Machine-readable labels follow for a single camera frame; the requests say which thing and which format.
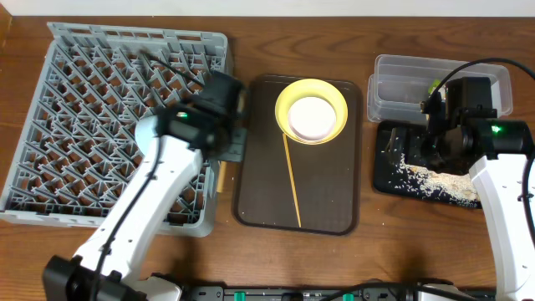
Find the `wooden chopstick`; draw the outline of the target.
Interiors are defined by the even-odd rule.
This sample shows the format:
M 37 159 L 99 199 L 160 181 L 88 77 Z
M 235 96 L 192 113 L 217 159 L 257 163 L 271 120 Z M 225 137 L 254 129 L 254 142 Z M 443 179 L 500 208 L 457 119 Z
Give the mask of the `wooden chopstick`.
M 291 186 L 292 195 L 293 195 L 293 204 L 294 204 L 294 208 L 295 208 L 295 212 L 296 212 L 296 216 L 298 220 L 298 227 L 301 228 L 302 220 L 301 220 L 301 214 L 300 214 L 299 204 L 298 204 L 298 195 L 297 195 L 295 181 L 294 181 L 293 165 L 291 162 L 291 156 L 290 156 L 289 147 L 288 147 L 288 137 L 285 133 L 283 133 L 283 146 L 284 146 L 286 161 L 288 165 L 288 176 L 289 176 L 290 186 Z
M 226 172 L 227 172 L 227 163 L 225 161 L 220 161 L 218 178 L 217 178 L 217 193 L 222 193 L 224 191 Z

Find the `green foil snack wrapper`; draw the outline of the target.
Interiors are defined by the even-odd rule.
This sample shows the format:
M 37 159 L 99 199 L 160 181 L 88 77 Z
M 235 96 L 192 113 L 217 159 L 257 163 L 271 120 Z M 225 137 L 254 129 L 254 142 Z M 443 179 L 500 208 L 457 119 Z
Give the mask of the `green foil snack wrapper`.
M 429 94 L 433 94 L 433 92 L 435 91 L 435 89 L 440 85 L 440 80 L 438 79 L 435 79 L 431 85 L 431 87 L 428 89 L 428 93 Z

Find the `pink bowl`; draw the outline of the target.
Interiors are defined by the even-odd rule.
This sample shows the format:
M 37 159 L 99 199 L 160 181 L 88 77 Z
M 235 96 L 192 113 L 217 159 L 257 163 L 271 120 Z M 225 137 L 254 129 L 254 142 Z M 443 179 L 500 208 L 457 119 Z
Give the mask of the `pink bowl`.
M 318 97 L 305 97 L 292 104 L 288 111 L 288 124 L 293 133 L 306 141 L 328 137 L 336 125 L 333 106 Z

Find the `yellow plate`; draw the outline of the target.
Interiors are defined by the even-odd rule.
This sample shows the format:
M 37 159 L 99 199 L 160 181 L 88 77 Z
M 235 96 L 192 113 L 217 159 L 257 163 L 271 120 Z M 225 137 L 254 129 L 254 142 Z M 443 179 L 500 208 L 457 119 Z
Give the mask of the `yellow plate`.
M 293 133 L 288 124 L 288 111 L 292 104 L 299 99 L 310 96 L 329 102 L 333 106 L 337 117 L 333 132 L 322 140 L 302 140 Z M 293 140 L 303 145 L 321 145 L 333 140 L 343 131 L 348 120 L 349 109 L 342 93 L 332 84 L 320 79 L 300 79 L 285 87 L 279 94 L 274 114 L 279 129 L 287 135 L 288 140 Z

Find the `light blue bowl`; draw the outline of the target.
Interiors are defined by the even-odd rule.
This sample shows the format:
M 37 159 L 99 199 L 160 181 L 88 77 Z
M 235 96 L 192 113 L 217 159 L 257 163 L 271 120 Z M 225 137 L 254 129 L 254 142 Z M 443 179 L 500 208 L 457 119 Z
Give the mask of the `light blue bowl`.
M 140 119 L 135 126 L 135 143 L 143 156 L 146 156 L 152 146 L 157 146 L 158 136 L 156 126 L 158 117 L 155 115 Z

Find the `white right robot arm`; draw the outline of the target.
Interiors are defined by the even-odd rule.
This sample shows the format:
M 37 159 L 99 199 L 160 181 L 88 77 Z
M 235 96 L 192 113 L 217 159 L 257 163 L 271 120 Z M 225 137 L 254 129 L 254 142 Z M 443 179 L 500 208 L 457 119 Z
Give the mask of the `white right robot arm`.
M 463 77 L 437 86 L 426 125 L 387 122 L 383 158 L 437 174 L 468 175 L 487 223 L 498 300 L 534 298 L 534 141 L 527 124 L 500 120 L 492 82 Z

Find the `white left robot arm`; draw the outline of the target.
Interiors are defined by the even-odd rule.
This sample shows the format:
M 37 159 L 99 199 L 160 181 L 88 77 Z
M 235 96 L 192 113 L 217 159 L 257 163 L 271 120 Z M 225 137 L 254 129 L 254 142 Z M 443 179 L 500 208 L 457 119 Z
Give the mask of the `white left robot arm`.
M 207 159 L 227 151 L 244 106 L 244 86 L 215 72 L 200 93 L 141 119 L 135 139 L 143 160 L 119 200 L 70 259 L 43 271 L 48 300 L 178 300 L 181 286 L 140 268 L 177 197 Z

